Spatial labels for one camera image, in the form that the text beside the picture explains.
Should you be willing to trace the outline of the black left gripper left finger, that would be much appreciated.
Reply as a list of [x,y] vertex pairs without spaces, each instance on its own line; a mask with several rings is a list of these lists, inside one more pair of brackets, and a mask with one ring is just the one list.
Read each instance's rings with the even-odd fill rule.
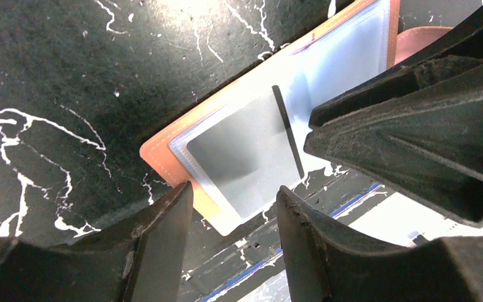
[[72,245],[1,237],[0,301],[176,301],[192,204],[187,181]]

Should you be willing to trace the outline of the pink leather card holder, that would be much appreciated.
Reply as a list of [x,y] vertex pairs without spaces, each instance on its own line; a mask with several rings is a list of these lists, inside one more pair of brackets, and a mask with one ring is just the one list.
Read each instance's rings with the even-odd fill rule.
[[315,107],[446,34],[398,32],[399,1],[355,1],[166,126],[140,148],[171,186],[191,181],[193,206],[221,235],[267,211],[329,162],[304,152]]

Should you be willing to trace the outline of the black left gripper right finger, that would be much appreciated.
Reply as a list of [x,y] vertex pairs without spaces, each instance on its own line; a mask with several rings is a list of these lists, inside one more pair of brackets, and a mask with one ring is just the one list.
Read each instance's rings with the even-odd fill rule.
[[285,186],[275,208],[292,301],[483,301],[483,237],[394,245],[325,215]]

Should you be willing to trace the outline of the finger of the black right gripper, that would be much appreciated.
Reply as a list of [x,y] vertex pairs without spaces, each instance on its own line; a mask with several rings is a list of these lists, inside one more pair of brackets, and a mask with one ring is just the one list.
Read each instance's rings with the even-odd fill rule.
[[483,226],[483,61],[328,121],[304,151],[351,167],[464,225]]
[[400,98],[457,75],[459,59],[483,62],[483,6],[424,49],[312,110],[313,130],[356,110]]

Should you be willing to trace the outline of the grey card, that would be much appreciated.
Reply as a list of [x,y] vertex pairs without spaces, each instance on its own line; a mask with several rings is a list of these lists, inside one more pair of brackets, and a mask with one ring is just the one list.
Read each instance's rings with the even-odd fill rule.
[[280,186],[304,177],[293,132],[277,86],[244,107],[224,109],[186,145],[206,176],[242,219],[270,204]]

